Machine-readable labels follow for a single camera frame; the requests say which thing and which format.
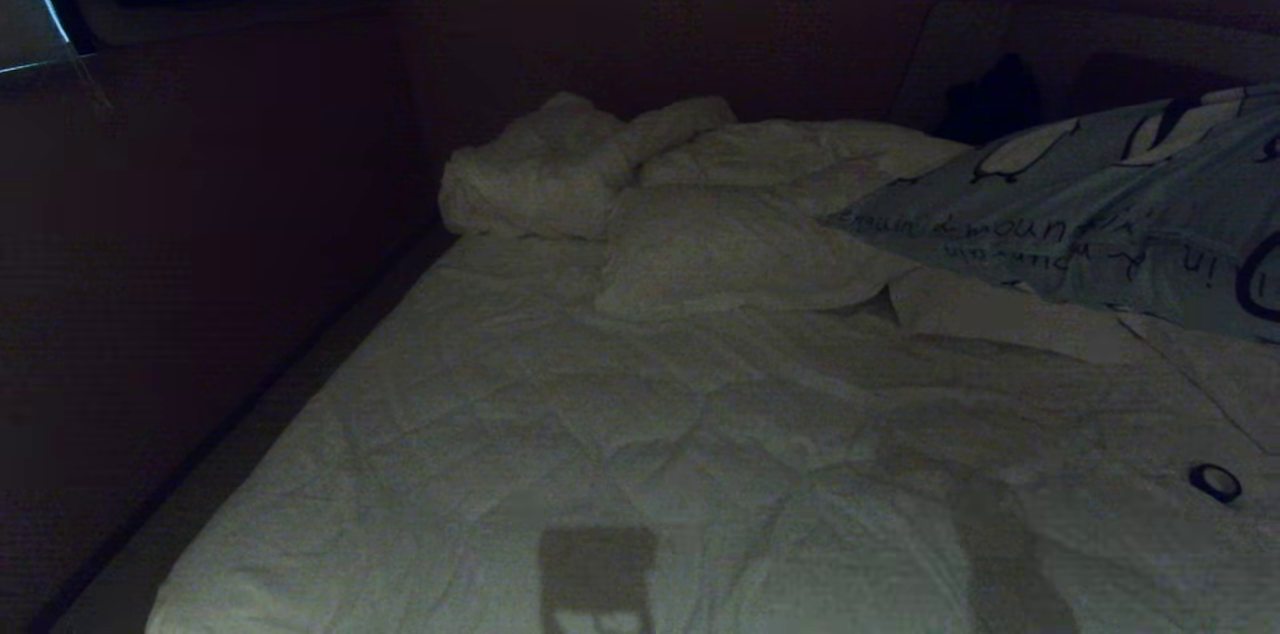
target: headboard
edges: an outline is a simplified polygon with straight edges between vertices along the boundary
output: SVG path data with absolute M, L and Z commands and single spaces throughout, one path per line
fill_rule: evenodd
M 1036 76 L 1047 120 L 1280 81 L 1280 36 L 1151 15 L 943 3 L 924 23 L 891 122 L 932 131 L 946 115 L 947 88 L 977 79 L 1005 53 Z

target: black tape roll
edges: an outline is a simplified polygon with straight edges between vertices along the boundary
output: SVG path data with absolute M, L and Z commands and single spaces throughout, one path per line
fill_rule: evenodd
M 1239 498 L 1239 496 L 1244 493 L 1244 487 L 1240 485 L 1240 480 L 1236 479 L 1229 470 L 1225 470 L 1215 464 L 1193 466 L 1187 478 L 1190 480 L 1192 487 L 1196 487 L 1201 492 L 1204 492 L 1225 505 L 1231 503 L 1235 498 Z

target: white comforter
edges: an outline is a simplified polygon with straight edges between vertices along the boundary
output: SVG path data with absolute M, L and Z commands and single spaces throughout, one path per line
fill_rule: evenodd
M 540 631 L 540 538 L 593 525 L 655 537 L 655 631 L 1276 630 L 1280 466 L 1156 352 L 911 338 L 874 306 L 627 324 L 591 309 L 602 261 L 460 242 L 148 631 Z

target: blue pillowcase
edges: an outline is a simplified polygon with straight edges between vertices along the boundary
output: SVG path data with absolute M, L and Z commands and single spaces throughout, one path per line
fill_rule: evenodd
M 1028 129 L 826 223 L 1051 301 L 1280 343 L 1280 85 Z

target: window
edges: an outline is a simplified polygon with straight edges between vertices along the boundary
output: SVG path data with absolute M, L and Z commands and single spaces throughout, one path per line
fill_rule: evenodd
M 77 51 L 87 54 L 87 47 L 73 45 L 54 0 L 0 0 L 0 72 L 65 60 Z

